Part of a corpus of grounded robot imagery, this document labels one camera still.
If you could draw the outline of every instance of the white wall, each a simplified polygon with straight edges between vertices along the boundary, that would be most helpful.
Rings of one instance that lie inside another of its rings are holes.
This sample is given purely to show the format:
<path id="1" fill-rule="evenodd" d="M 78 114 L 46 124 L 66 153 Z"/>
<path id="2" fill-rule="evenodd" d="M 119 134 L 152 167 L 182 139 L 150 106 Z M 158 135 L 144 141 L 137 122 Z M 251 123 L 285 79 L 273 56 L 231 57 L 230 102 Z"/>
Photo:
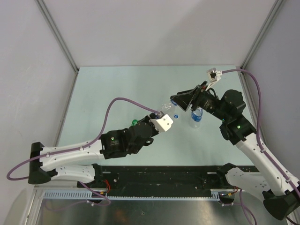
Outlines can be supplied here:
<path id="1" fill-rule="evenodd" d="M 1 1 L 0 27 L 0 224 L 16 225 L 33 186 L 6 174 L 31 143 L 54 144 L 75 74 L 33 0 Z"/>
<path id="2" fill-rule="evenodd" d="M 262 129 L 270 150 L 298 178 L 300 1 L 287 1 L 247 69 L 262 89 Z M 252 93 L 256 89 L 251 82 Z"/>
<path id="3" fill-rule="evenodd" d="M 275 0 L 45 0 L 78 66 L 240 66 Z"/>

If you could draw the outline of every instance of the water bottle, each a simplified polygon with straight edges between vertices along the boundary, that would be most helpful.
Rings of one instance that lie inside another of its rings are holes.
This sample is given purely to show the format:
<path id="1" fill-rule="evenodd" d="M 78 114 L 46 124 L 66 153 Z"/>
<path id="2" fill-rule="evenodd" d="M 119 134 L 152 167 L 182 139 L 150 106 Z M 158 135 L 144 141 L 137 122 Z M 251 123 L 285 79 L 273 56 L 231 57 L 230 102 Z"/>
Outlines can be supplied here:
<path id="1" fill-rule="evenodd" d="M 195 111 L 191 112 L 191 116 L 189 119 L 189 124 L 192 128 L 200 127 L 200 121 L 202 119 L 203 109 L 197 108 Z"/>
<path id="2" fill-rule="evenodd" d="M 177 104 L 174 101 L 170 100 L 169 102 L 162 104 L 161 111 L 164 114 L 168 114 L 172 118 L 175 114 L 176 106 Z"/>

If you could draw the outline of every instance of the light blue table surface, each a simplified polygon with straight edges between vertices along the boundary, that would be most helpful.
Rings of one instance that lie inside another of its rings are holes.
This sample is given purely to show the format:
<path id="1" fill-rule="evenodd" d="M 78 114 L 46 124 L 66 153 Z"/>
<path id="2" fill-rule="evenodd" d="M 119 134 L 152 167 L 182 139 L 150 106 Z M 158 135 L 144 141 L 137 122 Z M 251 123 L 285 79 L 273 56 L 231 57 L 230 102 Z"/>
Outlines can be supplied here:
<path id="1" fill-rule="evenodd" d="M 125 97 L 149 108 L 159 109 L 171 95 L 208 81 L 206 71 L 233 69 L 235 66 L 143 66 L 82 67 L 68 108 L 59 146 L 95 138 L 102 127 L 111 100 Z M 213 87 L 219 97 L 228 89 L 242 91 L 237 73 L 222 76 Z M 172 128 L 154 137 L 154 142 L 138 154 L 124 158 L 95 160 L 100 165 L 253 165 L 219 130 L 221 121 L 204 112 L 199 129 L 188 124 L 190 110 L 177 109 L 179 118 Z M 133 119 L 150 112 L 128 102 L 117 101 L 111 107 L 105 133 L 127 128 Z M 248 107 L 245 117 L 251 121 Z"/>

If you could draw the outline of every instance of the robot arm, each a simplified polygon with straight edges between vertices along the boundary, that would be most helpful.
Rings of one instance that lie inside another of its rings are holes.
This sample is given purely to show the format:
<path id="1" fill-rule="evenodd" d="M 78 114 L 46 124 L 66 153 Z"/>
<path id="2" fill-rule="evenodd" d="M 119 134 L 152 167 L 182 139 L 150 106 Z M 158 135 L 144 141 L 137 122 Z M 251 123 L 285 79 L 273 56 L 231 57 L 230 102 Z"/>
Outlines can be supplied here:
<path id="1" fill-rule="evenodd" d="M 255 136 L 256 129 L 242 115 L 246 104 L 241 92 L 228 90 L 219 99 L 215 91 L 212 88 L 208 89 L 206 84 L 207 82 L 204 82 L 192 90 L 178 92 L 170 99 L 184 111 L 188 110 L 190 106 L 192 110 L 201 107 L 222 121 L 220 126 L 222 136 L 247 155 L 263 178 L 249 175 L 232 164 L 224 165 L 218 173 L 225 177 L 230 185 L 240 187 L 260 199 L 272 216 L 279 220 L 284 219 L 299 207 L 300 199 L 288 183 L 289 180 L 286 180 L 271 163 L 264 151 L 275 160 L 297 186 L 300 184 L 299 179 L 289 173 L 264 144 L 264 150 L 259 149 Z"/>
<path id="2" fill-rule="evenodd" d="M 90 146 L 89 142 L 63 146 L 45 147 L 40 142 L 31 145 L 30 158 L 46 155 L 30 162 L 29 184 L 42 184 L 51 180 L 76 180 L 90 183 L 100 179 L 98 165 L 86 166 L 84 162 L 95 159 L 121 158 L 137 154 L 143 146 L 153 143 L 153 137 L 171 128 L 173 120 L 168 115 L 151 113 L 139 120 L 135 126 L 123 130 L 113 130 L 102 134 Z M 51 155 L 52 152 L 72 148 L 80 150 Z"/>

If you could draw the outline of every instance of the metal frame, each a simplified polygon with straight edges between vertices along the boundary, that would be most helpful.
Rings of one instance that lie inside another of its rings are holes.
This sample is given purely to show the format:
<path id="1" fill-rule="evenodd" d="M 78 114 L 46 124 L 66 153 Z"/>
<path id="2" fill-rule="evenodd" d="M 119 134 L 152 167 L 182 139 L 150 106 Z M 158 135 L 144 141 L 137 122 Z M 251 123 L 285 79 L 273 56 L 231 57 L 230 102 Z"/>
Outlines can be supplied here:
<path id="1" fill-rule="evenodd" d="M 96 191 L 104 191 L 104 188 L 98 188 Z M 78 200 L 102 200 L 103 198 L 93 197 L 89 190 L 45 190 L 44 199 L 78 199 Z M 212 190 L 211 197 L 122 197 L 109 196 L 111 200 L 168 200 L 168 201 L 219 201 L 218 191 Z"/>
<path id="2" fill-rule="evenodd" d="M 22 224 L 36 225 L 38 220 L 38 214 L 43 201 L 43 196 L 44 196 L 43 190 L 36 190 L 36 189 L 33 190 L 33 194 L 31 196 L 30 208 Z"/>
<path id="3" fill-rule="evenodd" d="M 285 2 L 286 0 L 275 1 L 240 68 L 245 69 L 247 67 Z"/>
<path id="4" fill-rule="evenodd" d="M 47 24 L 49 25 L 50 30 L 52 31 L 54 37 L 56 38 L 59 46 L 61 47 L 61 50 L 63 51 L 63 53 L 65 54 L 70 66 L 72 67 L 72 69 L 75 72 L 75 77 L 74 80 L 72 82 L 72 89 L 71 92 L 68 96 L 68 101 L 66 104 L 66 108 L 64 110 L 64 114 L 63 114 L 63 118 L 61 120 L 61 124 L 57 133 L 57 136 L 55 138 L 55 146 L 58 144 L 59 139 L 60 139 L 60 135 L 61 135 L 61 131 L 64 125 L 64 121 L 65 121 L 65 117 L 66 114 L 68 112 L 68 107 L 70 105 L 70 101 L 71 101 L 71 97 L 75 88 L 75 83 L 77 80 L 77 75 L 78 75 L 78 71 L 79 68 L 77 67 L 61 33 L 59 32 L 59 29 L 57 28 L 45 2 L 43 0 L 35 0 L 35 2 L 37 3 L 38 8 L 40 9 L 42 15 L 44 16 Z M 246 58 L 244 59 L 242 65 L 240 66 L 240 68 L 246 68 L 248 63 L 250 62 L 250 60 L 252 59 L 252 57 L 254 56 L 256 50 L 258 49 L 260 43 L 262 42 L 263 38 L 265 37 L 267 31 L 269 30 L 270 26 L 272 25 L 272 23 L 274 22 L 274 19 L 276 18 L 277 14 L 279 13 L 280 9 L 282 8 L 282 6 L 284 5 L 284 3 L 286 2 L 286 0 L 276 0 L 276 2 L 274 3 L 272 9 L 270 10 L 265 22 L 263 23 L 258 35 L 256 36 L 249 52 L 247 53 Z M 245 76 L 242 73 L 239 73 L 239 77 L 240 77 L 240 81 L 241 81 L 241 85 L 243 87 L 244 93 L 246 95 L 246 101 L 248 103 L 248 105 L 250 106 L 250 114 L 252 117 L 252 120 L 256 123 L 257 122 L 257 108 L 255 106 L 255 102 L 252 98 L 252 95 L 250 93 L 249 90 L 249 85 L 245 79 Z M 77 188 L 76 186 L 71 186 L 70 183 L 73 184 L 73 182 L 63 182 L 63 181 L 59 181 L 59 184 L 57 181 L 52 181 L 50 186 L 48 184 L 48 186 L 46 185 L 41 185 L 41 186 L 36 186 L 32 197 L 31 197 L 31 201 L 29 204 L 29 209 L 28 209 L 28 214 L 27 216 L 25 216 L 22 224 L 26 224 L 26 225 L 35 225 L 38 219 L 38 214 L 39 214 L 39 210 L 42 204 L 42 200 L 43 200 L 43 196 L 44 193 L 46 192 L 51 192 L 51 190 L 57 190 L 57 187 L 60 190 L 72 190 L 72 191 L 79 191 L 79 188 Z M 212 196 L 215 196 L 216 193 L 218 193 L 219 190 L 212 190 Z M 297 218 L 297 213 L 294 211 L 291 215 L 290 218 L 293 221 L 298 222 Z"/>
<path id="5" fill-rule="evenodd" d="M 66 45 L 66 42 L 62 38 L 62 35 L 60 34 L 60 31 L 58 30 L 45 2 L 43 0 L 35 0 L 35 2 L 37 3 L 38 8 L 40 9 L 42 15 L 44 16 L 47 24 L 49 25 L 50 30 L 52 31 L 55 39 L 57 40 L 62 52 L 65 54 L 72 69 L 74 70 L 75 73 L 77 73 L 79 68 L 77 67 L 77 65 L 75 63 L 67 45 Z"/>

